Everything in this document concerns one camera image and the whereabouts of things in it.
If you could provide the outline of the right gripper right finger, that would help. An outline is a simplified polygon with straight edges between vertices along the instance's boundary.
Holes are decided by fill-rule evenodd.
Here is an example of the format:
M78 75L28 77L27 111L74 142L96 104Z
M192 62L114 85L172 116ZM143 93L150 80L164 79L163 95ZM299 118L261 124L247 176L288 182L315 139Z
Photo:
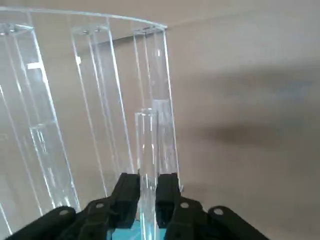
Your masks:
M165 240L267 240L230 208L183 197L176 173L161 174L156 186L156 222Z

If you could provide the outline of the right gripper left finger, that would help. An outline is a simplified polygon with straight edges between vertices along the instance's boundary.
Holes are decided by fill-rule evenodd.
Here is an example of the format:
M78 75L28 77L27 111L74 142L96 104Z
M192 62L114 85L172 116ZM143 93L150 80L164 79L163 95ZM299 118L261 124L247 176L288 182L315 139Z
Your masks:
M140 199L140 176L121 173L110 196L90 201L80 212L57 207L22 227L9 240L111 240L116 229L130 229Z

